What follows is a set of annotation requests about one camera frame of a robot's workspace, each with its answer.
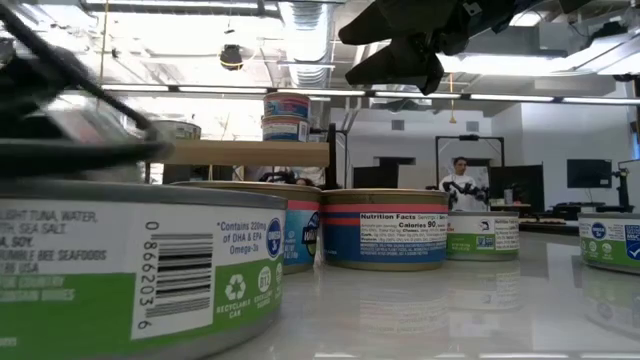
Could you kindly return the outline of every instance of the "person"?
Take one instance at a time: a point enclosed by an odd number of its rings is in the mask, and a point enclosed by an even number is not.
[[[316,186],[311,179],[307,178],[297,178],[296,185],[304,185],[304,186]]]
[[[442,181],[440,181],[440,185],[438,186],[440,191],[446,191],[444,184],[447,182],[454,182],[461,188],[464,188],[467,184],[470,184],[472,188],[476,186],[475,180],[473,180],[471,176],[464,174],[467,171],[466,158],[460,156],[453,159],[453,168],[454,174],[447,175],[442,179]],[[475,201],[473,196],[460,194],[460,192],[453,187],[449,189],[449,192],[455,192],[458,198],[458,201],[453,204],[453,208],[451,210],[471,211],[473,209],[473,201]]]

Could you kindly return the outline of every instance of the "man in white shirt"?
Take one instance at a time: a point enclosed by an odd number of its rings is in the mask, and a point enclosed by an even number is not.
[[[440,190],[445,191],[444,183],[454,182],[458,184],[461,188],[467,186],[467,184],[471,185],[471,188],[476,186],[476,182],[473,180],[471,176],[466,176],[464,173],[467,171],[467,159],[460,156],[453,159],[453,167],[454,174],[445,176],[442,181],[440,181]],[[454,187],[450,187],[450,193],[456,193],[458,197],[458,202],[453,204],[452,211],[471,211],[473,210],[473,202],[475,201],[474,197],[471,195],[463,195],[455,189]]]

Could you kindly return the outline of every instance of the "table surface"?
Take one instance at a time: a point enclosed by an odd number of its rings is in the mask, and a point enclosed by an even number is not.
[[[531,207],[531,204],[500,204],[500,205],[491,205],[491,207]]]
[[[640,359],[640,276],[582,264],[573,236],[520,260],[285,276],[280,320],[216,359]]]

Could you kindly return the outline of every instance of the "recycle symbol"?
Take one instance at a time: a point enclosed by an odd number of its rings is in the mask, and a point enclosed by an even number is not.
[[[227,294],[227,299],[229,300],[240,300],[242,296],[244,296],[244,290],[246,288],[247,285],[244,283],[242,274],[235,274],[229,279],[229,284],[224,290],[224,293]]]

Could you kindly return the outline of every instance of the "black robotic claw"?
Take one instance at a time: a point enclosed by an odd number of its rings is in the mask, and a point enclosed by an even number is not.
[[[338,35],[349,45],[386,39],[392,39],[391,44],[351,69],[347,81],[415,85],[425,95],[432,93],[444,75],[436,53],[458,54],[470,37],[489,28],[504,30],[514,14],[541,1],[375,0]],[[570,2],[584,5],[589,0]]]

